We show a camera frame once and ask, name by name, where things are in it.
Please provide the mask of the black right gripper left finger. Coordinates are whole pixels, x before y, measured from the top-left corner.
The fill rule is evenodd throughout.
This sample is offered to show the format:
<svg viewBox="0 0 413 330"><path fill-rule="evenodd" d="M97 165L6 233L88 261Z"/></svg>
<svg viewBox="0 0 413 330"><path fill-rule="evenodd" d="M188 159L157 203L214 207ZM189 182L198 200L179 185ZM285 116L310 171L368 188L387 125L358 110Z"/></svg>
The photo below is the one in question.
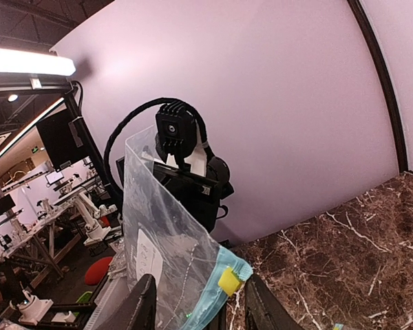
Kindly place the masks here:
<svg viewBox="0 0 413 330"><path fill-rule="evenodd" d="M157 289L155 278L145 274L112 317L112 329L155 329Z"/></svg>

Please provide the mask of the small clear zip bag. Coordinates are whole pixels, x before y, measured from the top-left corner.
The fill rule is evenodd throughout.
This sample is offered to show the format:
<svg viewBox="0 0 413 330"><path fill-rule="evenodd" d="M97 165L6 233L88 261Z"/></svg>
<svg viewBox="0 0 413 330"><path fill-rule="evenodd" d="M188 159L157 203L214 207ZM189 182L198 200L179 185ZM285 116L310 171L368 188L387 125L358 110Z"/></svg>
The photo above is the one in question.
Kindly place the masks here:
<svg viewBox="0 0 413 330"><path fill-rule="evenodd" d="M203 329L253 274L153 176L157 128L125 142L123 227L129 287L156 280L157 329Z"/></svg>

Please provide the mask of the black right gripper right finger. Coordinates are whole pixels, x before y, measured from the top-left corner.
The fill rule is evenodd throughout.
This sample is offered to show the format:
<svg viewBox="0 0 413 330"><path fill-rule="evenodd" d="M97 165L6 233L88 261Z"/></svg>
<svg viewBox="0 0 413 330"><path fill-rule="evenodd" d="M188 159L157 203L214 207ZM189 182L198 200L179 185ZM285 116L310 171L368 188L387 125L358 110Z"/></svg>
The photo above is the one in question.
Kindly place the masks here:
<svg viewBox="0 0 413 330"><path fill-rule="evenodd" d="M258 274L245 284L246 329L302 330Z"/></svg>

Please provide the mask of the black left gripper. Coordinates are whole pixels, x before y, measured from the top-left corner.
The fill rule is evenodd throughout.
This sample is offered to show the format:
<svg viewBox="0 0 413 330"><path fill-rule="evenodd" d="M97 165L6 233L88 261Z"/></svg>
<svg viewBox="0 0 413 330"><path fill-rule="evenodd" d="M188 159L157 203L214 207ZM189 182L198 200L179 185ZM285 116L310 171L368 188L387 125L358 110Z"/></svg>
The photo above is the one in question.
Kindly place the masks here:
<svg viewBox="0 0 413 330"><path fill-rule="evenodd" d="M139 228L169 234L214 230L222 200L234 193L230 171L219 157L206 165L206 175L169 166L151 156L116 161L123 183L125 232Z"/></svg>

